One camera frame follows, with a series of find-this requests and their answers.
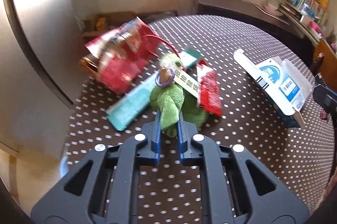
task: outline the floor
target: floor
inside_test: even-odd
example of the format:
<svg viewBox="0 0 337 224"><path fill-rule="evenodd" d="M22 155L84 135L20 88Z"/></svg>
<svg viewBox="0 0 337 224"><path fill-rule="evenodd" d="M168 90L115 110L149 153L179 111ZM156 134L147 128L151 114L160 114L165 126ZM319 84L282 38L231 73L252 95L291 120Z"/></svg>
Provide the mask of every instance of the floor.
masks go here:
<svg viewBox="0 0 337 224"><path fill-rule="evenodd" d="M0 176L30 216L36 202L60 179L59 161L27 149L21 150L18 158L0 150Z"/></svg>

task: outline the brown tablecloth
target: brown tablecloth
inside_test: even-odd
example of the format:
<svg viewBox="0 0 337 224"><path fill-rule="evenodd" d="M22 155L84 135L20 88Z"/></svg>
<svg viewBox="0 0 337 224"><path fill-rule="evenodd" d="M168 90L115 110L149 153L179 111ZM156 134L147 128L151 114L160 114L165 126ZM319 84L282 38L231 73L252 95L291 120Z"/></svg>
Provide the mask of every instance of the brown tablecloth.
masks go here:
<svg viewBox="0 0 337 224"><path fill-rule="evenodd" d="M241 143L284 182L312 211L330 173L334 151L332 122L320 120L321 107L310 96L302 109L304 128L286 128L249 75L233 59L242 48L254 63L279 56L289 59L314 83L304 63L281 42L262 30L218 16L169 18L150 27L179 51L191 46L217 72L223 116L211 115L201 133L218 144ZM162 44L159 56L169 52ZM152 60L135 85L158 69ZM190 75L195 77L195 70ZM117 131L106 119L105 110L121 96L90 79L83 84L75 113L70 117L66 143L71 168L98 143L118 145L155 119L148 107L128 128ZM179 164L177 140L162 138L160 164L142 167L139 181L139 223L201 223L201 193L197 167Z"/></svg>

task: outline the yellow plush toy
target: yellow plush toy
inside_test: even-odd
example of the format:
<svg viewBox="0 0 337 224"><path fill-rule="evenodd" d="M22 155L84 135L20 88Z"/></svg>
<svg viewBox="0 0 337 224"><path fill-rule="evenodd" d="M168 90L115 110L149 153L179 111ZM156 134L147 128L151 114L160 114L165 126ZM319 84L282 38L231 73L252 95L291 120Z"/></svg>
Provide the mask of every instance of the yellow plush toy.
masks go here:
<svg viewBox="0 0 337 224"><path fill-rule="evenodd" d="M327 11L329 0L318 0L318 3Z"/></svg>

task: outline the yellow label with chinese characters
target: yellow label with chinese characters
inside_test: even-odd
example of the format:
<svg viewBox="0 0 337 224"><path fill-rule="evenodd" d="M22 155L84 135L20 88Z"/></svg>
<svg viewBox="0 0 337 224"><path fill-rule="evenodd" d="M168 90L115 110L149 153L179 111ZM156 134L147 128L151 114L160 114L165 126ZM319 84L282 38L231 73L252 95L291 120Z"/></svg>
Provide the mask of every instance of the yellow label with chinese characters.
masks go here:
<svg viewBox="0 0 337 224"><path fill-rule="evenodd" d="M198 98L200 84L185 71L181 70L181 68L175 67L174 69L176 71L174 81L194 97Z"/></svg>

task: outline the purple ring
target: purple ring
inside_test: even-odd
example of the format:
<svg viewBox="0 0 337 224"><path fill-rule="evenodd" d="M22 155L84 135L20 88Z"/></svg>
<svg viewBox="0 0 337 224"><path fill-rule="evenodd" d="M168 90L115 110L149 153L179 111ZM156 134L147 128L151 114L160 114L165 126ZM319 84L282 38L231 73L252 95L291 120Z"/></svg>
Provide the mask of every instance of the purple ring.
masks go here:
<svg viewBox="0 0 337 224"><path fill-rule="evenodd" d="M166 83L163 83L163 84L161 84L159 82L159 71L158 71L157 76L156 76L156 80L155 80L156 85L158 87L164 88L164 87L167 87L167 86L169 86L169 85L171 85L173 83L173 79L176 76L176 71L173 68L170 68L170 70L171 70L171 78Z"/></svg>

